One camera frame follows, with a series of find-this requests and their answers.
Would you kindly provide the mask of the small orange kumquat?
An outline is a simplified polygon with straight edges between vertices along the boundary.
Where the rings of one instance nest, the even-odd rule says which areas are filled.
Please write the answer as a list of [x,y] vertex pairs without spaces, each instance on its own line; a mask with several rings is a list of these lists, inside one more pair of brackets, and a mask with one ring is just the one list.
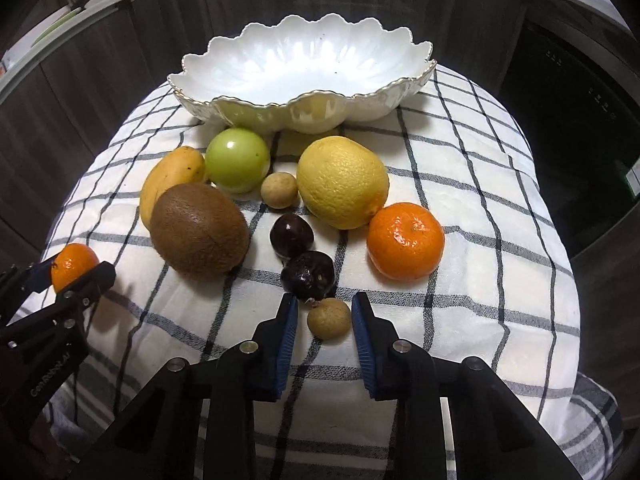
[[69,284],[100,263],[96,253],[84,244],[68,244],[54,258],[50,277],[55,292],[60,292]]

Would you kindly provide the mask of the tan longan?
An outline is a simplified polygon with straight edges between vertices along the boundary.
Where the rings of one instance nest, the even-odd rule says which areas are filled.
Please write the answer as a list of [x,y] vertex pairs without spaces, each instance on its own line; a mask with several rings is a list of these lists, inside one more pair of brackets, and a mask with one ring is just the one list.
[[274,172],[262,181],[260,196],[262,196],[262,201],[270,208],[288,208],[297,200],[297,181],[288,172]]
[[341,338],[352,327],[352,314],[344,301],[326,298],[309,310],[307,325],[311,333],[321,340]]

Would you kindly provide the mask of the dark plum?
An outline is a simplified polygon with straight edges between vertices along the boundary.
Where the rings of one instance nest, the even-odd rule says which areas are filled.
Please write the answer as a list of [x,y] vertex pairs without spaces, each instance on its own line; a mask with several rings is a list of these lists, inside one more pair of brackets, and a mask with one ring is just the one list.
[[324,252],[308,250],[284,266],[280,280],[284,290],[299,301],[320,301],[335,285],[334,262]]
[[292,259],[311,250],[314,244],[314,231],[298,214],[282,214],[273,223],[269,238],[278,256]]

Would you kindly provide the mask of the orange mandarin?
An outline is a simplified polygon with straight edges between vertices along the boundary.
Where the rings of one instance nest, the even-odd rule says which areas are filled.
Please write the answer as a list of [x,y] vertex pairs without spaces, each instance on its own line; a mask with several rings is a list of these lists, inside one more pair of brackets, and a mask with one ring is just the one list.
[[396,203],[378,211],[369,223],[368,256],[378,272],[396,281],[422,280],[439,266],[445,232],[428,209]]

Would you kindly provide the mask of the brown kiwi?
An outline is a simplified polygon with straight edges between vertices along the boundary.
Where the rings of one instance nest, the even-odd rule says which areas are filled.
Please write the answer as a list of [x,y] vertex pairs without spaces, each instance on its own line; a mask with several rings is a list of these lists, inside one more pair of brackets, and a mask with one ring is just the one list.
[[226,194],[205,183],[168,188],[154,206],[149,231],[157,253],[190,280],[231,271],[250,247],[244,214]]

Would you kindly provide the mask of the yellow mango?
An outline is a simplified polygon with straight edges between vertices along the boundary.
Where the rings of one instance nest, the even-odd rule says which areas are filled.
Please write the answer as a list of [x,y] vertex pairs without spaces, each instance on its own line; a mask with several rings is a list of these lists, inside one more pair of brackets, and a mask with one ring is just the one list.
[[146,177],[140,193],[140,219],[145,229],[150,226],[153,208],[168,188],[183,183],[206,181],[203,155],[190,146],[180,146],[164,156]]

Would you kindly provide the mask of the large yellow lemon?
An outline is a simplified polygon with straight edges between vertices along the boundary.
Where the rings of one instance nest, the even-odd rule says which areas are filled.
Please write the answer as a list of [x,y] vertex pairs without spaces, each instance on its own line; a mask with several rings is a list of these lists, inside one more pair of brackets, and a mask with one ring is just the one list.
[[296,180],[309,211],[338,230],[369,223],[390,188],[378,155],[346,136],[325,136],[309,144],[299,157]]

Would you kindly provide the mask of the white black checked cloth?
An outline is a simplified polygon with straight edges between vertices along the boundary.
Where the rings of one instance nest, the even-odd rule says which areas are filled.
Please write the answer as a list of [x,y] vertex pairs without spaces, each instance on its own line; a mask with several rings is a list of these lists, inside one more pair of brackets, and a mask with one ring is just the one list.
[[[162,84],[96,156],[52,224],[47,255],[84,243],[117,273],[86,315],[88,358],[46,409],[55,439],[73,455],[169,359],[215,359],[277,310],[282,264],[269,240],[277,216],[257,194],[236,201],[252,234],[242,266],[209,282],[166,266],[140,221],[152,168],[179,146],[205,148],[215,132]],[[370,263],[365,230],[314,221],[314,246],[335,264],[337,297],[365,292],[399,336],[435,358],[483,359],[583,477],[605,477],[622,450],[620,412],[578,370],[574,276],[518,123],[478,84],[439,67],[398,110],[345,136],[382,159],[390,202],[427,208],[446,244],[430,278],[395,282]],[[259,477],[385,479],[395,412],[392,402],[370,399],[352,338],[321,342],[301,325],[282,399],[256,408]]]

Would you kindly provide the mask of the green apple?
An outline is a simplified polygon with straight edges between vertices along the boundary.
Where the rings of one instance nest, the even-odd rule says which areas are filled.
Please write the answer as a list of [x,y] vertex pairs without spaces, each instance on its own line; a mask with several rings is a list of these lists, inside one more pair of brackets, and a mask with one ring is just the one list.
[[270,149],[257,133],[229,128],[218,133],[206,148],[207,177],[232,194],[254,190],[270,167]]

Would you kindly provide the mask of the white scalloped ceramic bowl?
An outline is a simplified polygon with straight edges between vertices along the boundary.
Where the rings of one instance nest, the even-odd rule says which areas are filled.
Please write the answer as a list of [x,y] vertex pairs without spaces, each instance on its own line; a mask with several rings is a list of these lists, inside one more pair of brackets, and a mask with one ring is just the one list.
[[185,55],[167,81],[202,122],[260,134],[318,134],[385,117],[418,93],[436,66],[432,43],[417,42],[407,27],[292,14],[272,26],[250,23],[233,38],[212,38],[204,53]]

